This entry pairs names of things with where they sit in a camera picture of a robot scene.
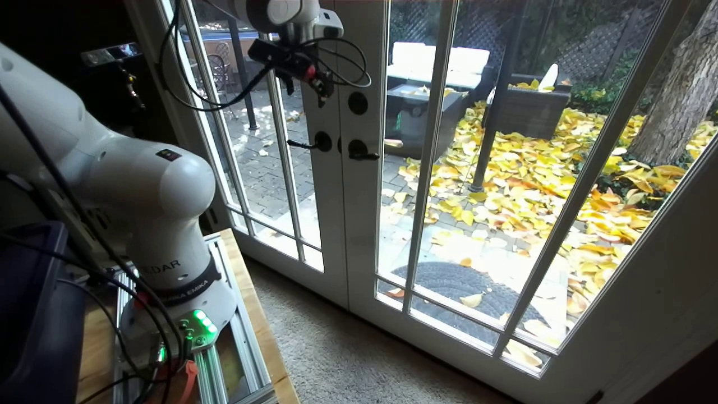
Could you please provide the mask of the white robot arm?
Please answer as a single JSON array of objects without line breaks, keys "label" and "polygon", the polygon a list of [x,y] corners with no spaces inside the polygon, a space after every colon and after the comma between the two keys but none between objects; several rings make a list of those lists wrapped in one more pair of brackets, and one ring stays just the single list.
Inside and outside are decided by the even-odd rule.
[{"label": "white robot arm", "polygon": [[[249,22],[251,56],[328,96],[332,86],[304,48],[340,39],[341,19],[318,0],[209,0]],[[128,225],[140,278],[168,306],[225,300],[230,287],[203,241],[200,215],[215,196],[206,159],[172,143],[110,130],[84,100],[18,51],[0,45],[0,169],[33,184],[66,184],[79,203]]]}]

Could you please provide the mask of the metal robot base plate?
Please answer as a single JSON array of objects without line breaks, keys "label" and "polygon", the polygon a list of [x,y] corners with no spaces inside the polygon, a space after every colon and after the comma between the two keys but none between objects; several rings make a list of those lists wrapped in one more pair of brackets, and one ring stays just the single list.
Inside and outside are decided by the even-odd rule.
[{"label": "metal robot base plate", "polygon": [[214,259],[212,269],[217,275],[214,287],[203,293],[195,304],[183,304],[168,309],[176,326],[168,326],[166,316],[140,297],[138,285],[130,295],[130,307],[117,309],[117,340],[123,363],[149,376],[149,382],[141,386],[141,397],[160,382],[157,372],[163,372],[166,382],[170,382],[179,363],[190,358],[190,348],[212,343],[214,327],[232,318],[232,293]]}]

